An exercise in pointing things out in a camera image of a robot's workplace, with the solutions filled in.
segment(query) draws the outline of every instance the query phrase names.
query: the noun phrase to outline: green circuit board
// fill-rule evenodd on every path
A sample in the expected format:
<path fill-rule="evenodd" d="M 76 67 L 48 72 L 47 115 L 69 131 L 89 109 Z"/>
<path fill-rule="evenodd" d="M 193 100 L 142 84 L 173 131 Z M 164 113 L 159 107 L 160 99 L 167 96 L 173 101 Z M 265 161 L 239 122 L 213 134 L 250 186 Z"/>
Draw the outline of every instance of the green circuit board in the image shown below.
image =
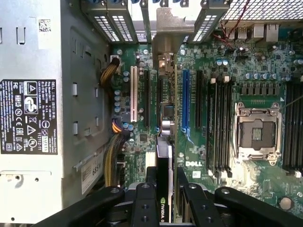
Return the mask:
<path fill-rule="evenodd" d="M 294 207 L 290 210 L 296 216 L 303 218 L 303 178 L 286 175 L 286 171 L 281 168 L 281 158 L 278 162 L 271 166 L 268 161 L 246 161 L 236 163 L 231 155 L 231 178 L 216 178 L 209 173 L 206 168 L 206 127 L 207 127 L 207 100 L 202 100 L 202 128 L 195 127 L 195 111 L 196 111 L 196 71 L 202 70 L 206 80 L 210 80 L 214 74 L 224 74 L 235 79 L 232 86 L 232 114 L 235 113 L 234 106 L 238 102 L 244 103 L 245 107 L 250 108 L 270 108 L 273 103 L 280 107 L 285 105 L 286 83 L 282 77 L 293 71 L 302 74 L 301 68 L 293 65 L 294 59 L 302 57 L 303 53 L 297 52 L 296 55 L 290 55 L 292 49 L 299 49 L 299 44 L 290 44 L 280 42 L 277 50 L 268 51 L 267 45 L 256 45 L 250 43 L 236 43 L 235 46 L 243 46 L 249 48 L 249 58 L 245 61 L 236 62 L 233 55 L 224 55 L 224 51 L 219 51 L 218 43 L 209 43 L 203 45 L 182 45 L 184 50 L 181 55 L 178 53 L 175 61 L 178 66 L 177 83 L 178 83 L 178 140 L 175 149 L 175 158 L 177 165 L 183 167 L 184 172 L 190 182 L 203 184 L 210 192 L 214 192 L 220 186 L 229 186 L 237 190 L 245 192 L 255 198 L 260 199 L 273 206 L 277 206 L 277 201 L 283 196 L 287 196 L 294 202 Z M 155 136 L 156 130 L 156 114 L 157 114 L 157 71 L 152 68 L 152 54 L 150 45 L 116 45 L 112 51 L 112 55 L 118 55 L 121 59 L 121 74 L 115 75 L 113 79 L 114 89 L 120 90 L 122 94 L 120 100 L 121 111 L 115 113 L 115 117 L 122 117 L 124 112 L 129 108 L 129 83 L 124 81 L 123 72 L 130 71 L 130 67 L 137 64 L 136 55 L 140 56 L 143 61 L 145 70 L 150 71 L 151 87 L 151 105 L 150 128 L 146 128 L 143 123 L 143 114 L 138 114 L 138 122 L 132 123 L 134 130 L 131 139 L 125 144 L 125 187 L 134 182 L 143 182 L 145 180 L 145 168 L 147 153 L 155 152 Z M 257 61 L 254 53 L 262 53 L 266 59 Z M 218 66 L 217 60 L 226 60 L 228 65 L 225 67 Z M 189 99 L 189 128 L 190 137 L 185 136 L 181 131 L 182 119 L 182 70 L 190 70 L 190 99 Z M 241 91 L 241 86 L 245 84 L 253 84 L 253 80 L 247 80 L 245 74 L 253 75 L 264 73 L 277 75 L 275 83 L 279 86 L 279 94 L 273 96 L 254 95 L 246 96 Z M 271 81 L 258 81 L 260 84 L 271 84 Z M 138 110 L 144 108 L 145 94 L 143 78 L 139 78 L 138 90 Z M 169 97 L 168 85 L 163 84 L 163 101 L 167 101 Z M 282 119 L 284 120 L 284 111 L 282 110 Z"/>

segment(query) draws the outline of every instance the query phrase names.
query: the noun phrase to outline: white pci slot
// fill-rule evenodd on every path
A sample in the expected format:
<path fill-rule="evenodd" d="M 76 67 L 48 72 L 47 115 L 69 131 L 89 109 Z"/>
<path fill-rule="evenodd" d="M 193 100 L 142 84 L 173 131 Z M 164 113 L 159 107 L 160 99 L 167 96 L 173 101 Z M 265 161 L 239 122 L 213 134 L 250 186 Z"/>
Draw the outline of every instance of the white pci slot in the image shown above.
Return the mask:
<path fill-rule="evenodd" d="M 137 122 L 138 68 L 131 66 L 131 122 Z"/>

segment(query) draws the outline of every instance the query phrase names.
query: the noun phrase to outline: blue pcie slot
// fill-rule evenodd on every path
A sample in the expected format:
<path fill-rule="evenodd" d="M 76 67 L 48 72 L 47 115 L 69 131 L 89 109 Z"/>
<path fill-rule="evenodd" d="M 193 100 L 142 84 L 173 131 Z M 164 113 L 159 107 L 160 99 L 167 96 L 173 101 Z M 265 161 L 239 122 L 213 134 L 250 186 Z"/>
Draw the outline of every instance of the blue pcie slot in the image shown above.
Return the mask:
<path fill-rule="evenodd" d="M 189 122 L 189 75 L 189 70 L 183 70 L 182 130 L 188 129 Z"/>

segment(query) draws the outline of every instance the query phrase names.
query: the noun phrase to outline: cpu socket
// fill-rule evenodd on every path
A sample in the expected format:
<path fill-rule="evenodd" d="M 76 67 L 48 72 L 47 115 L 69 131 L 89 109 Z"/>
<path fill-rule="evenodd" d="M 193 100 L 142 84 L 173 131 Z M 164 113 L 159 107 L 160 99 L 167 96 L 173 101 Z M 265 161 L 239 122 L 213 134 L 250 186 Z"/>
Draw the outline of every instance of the cpu socket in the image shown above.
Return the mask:
<path fill-rule="evenodd" d="M 267 160 L 271 166 L 280 156 L 282 115 L 278 103 L 271 108 L 245 108 L 236 105 L 234 141 L 239 161 Z"/>

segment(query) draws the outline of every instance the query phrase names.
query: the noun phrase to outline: motherboard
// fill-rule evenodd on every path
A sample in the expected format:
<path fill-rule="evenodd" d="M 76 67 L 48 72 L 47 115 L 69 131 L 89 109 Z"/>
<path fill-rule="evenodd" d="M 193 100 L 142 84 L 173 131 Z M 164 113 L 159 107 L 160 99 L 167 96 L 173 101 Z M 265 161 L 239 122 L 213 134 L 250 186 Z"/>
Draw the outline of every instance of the motherboard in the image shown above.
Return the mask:
<path fill-rule="evenodd" d="M 155 166 L 156 137 L 169 130 L 160 115 L 174 114 L 172 88 L 153 70 L 150 45 L 115 45 L 113 57 L 121 61 L 113 118 L 131 131 L 118 155 L 127 188 Z M 190 182 L 210 192 L 232 187 L 303 218 L 302 57 L 290 41 L 181 46 L 174 161 Z"/>

